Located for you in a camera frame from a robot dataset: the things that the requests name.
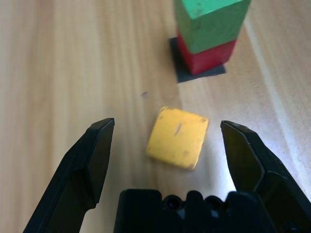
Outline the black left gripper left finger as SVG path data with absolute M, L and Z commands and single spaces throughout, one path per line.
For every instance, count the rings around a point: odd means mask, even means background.
M 61 160 L 32 214 L 26 233 L 78 233 L 85 214 L 99 203 L 115 121 L 91 124 Z

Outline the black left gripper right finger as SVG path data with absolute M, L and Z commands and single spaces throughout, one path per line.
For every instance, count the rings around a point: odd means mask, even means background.
M 237 191 L 255 192 L 280 233 L 309 233 L 311 203 L 279 158 L 259 135 L 222 121 L 227 165 Z

